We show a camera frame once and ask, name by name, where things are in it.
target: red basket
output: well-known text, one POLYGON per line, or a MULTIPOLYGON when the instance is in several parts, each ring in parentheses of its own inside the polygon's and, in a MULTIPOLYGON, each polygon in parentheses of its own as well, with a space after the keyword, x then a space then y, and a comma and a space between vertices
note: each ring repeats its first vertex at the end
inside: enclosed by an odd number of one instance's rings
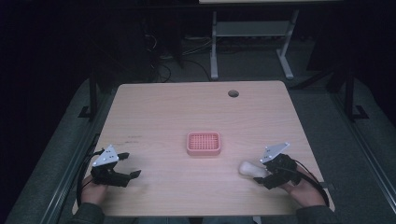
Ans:
POLYGON ((220 154, 220 137, 216 132, 189 133, 187 153, 191 156, 217 156, 220 154))

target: table surface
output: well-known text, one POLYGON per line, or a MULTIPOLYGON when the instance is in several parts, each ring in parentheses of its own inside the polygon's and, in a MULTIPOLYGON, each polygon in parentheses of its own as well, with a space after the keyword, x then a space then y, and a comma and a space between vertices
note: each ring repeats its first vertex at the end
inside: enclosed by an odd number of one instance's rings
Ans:
POLYGON ((116 172, 142 173, 127 188, 109 188, 104 212, 122 217, 294 214, 298 205, 282 189, 266 189, 238 173, 242 161, 261 165, 264 147, 284 142, 290 143, 284 153, 322 181, 280 81, 121 85, 96 150, 111 144, 118 153, 129 152, 116 172), (239 96, 230 97, 231 90, 239 96), (188 133, 206 131, 219 132, 220 154, 190 156, 188 133))

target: hole in table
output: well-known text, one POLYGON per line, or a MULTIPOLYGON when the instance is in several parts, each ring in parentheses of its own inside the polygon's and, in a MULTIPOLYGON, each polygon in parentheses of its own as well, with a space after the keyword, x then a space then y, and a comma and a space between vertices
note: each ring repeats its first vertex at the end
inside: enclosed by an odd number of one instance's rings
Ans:
POLYGON ((228 95, 230 97, 233 97, 233 98, 238 97, 239 96, 239 91, 234 91, 234 90, 228 91, 228 95))

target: metal stand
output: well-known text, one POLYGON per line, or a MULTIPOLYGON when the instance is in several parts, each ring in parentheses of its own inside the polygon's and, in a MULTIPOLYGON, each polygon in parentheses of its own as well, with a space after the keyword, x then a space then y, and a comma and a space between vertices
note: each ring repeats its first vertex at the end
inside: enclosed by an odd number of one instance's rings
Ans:
POLYGON ((212 23, 212 51, 210 53, 211 78, 219 78, 218 58, 216 55, 217 36, 285 36, 281 49, 276 50, 277 57, 282 65, 287 79, 293 79, 293 73, 286 59, 291 36, 299 10, 294 10, 289 21, 217 21, 217 12, 213 12, 212 23))

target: hand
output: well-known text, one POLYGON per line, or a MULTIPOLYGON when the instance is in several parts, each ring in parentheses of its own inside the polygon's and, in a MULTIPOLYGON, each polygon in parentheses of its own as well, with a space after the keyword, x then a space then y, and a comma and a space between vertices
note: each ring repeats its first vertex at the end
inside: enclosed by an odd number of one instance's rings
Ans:
MULTIPOLYGON (((297 166, 297 171, 309 177, 312 176, 300 166, 297 166)), ((279 187, 285 190, 291 196, 291 198, 293 198, 302 207, 326 205, 318 190, 304 179, 301 179, 300 183, 296 186, 286 183, 279 187)))
POLYGON ((81 202, 99 205, 106 196, 108 185, 97 185, 92 183, 92 176, 85 177, 82 181, 81 202))

